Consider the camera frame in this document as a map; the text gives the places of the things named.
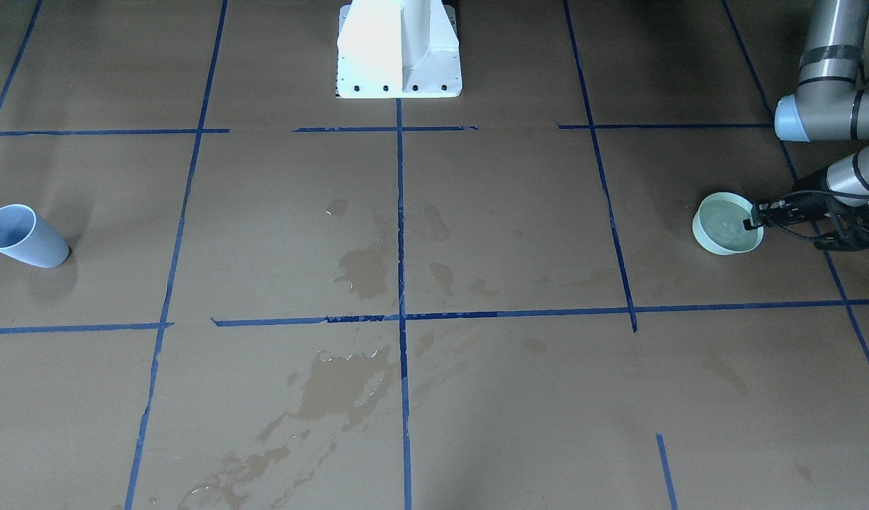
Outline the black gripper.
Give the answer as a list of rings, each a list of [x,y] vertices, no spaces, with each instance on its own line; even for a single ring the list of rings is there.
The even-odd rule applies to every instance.
[[[776,199],[754,201],[756,214],[743,220],[743,230],[775,228],[820,251],[865,251],[869,249],[869,185],[864,193],[834,191],[827,172],[818,171],[798,181],[792,191]],[[788,226],[829,220],[833,230],[813,237]]]

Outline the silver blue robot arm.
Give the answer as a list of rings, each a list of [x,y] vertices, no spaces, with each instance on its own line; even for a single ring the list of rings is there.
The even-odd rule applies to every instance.
[[[828,220],[829,232],[805,241],[820,251],[869,249],[869,88],[865,36],[869,1],[817,1],[793,94],[778,101],[774,127],[784,142],[868,141],[855,154],[801,178],[788,193],[758,200],[747,232]]]

